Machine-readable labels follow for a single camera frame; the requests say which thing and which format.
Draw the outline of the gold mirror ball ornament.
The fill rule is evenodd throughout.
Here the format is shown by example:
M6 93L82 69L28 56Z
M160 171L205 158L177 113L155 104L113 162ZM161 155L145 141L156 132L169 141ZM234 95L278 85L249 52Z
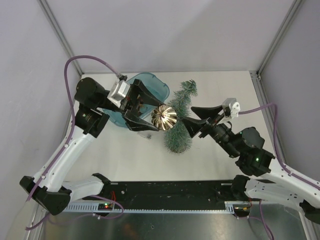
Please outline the gold mirror ball ornament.
M168 105L156 107L151 113L151 123L161 131L168 131L177 123L175 110Z

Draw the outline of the small frosted christmas tree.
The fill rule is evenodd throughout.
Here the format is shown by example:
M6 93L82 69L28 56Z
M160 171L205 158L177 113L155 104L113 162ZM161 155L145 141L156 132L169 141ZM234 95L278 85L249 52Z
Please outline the small frosted christmas tree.
M174 127L164 133L164 146L174 154L182 154L192 146L192 138L182 122L182 119L190 116L192 97L198 95L197 84L194 80L183 81L180 89L175 91L168 105L177 115Z

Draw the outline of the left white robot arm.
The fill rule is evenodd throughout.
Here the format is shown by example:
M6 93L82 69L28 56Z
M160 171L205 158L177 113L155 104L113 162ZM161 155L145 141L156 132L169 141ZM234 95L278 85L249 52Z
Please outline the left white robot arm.
M56 153L34 176L23 176L20 186L51 215L60 214L69 203L94 196L105 200L110 196L110 181L100 173L89 178L66 182L65 177L82 152L99 136L110 116L103 109L121 113L129 130L158 131L153 124L139 116L141 104L154 107L164 105L140 79L127 83L116 82L111 90L90 77L81 79L76 86L75 100L79 109L72 114L69 136Z

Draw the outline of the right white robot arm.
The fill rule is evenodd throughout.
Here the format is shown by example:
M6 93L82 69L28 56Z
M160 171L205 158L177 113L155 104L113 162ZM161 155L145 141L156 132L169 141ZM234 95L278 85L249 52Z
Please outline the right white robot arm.
M320 183L294 170L277 154L263 148L265 140L255 127L233 133L226 126L233 118L256 110L241 111L238 102L217 107L191 107L199 117L184 117L182 122L191 138L210 136L242 171L230 188L231 196L242 201L261 199L295 209L313 223L320 222Z

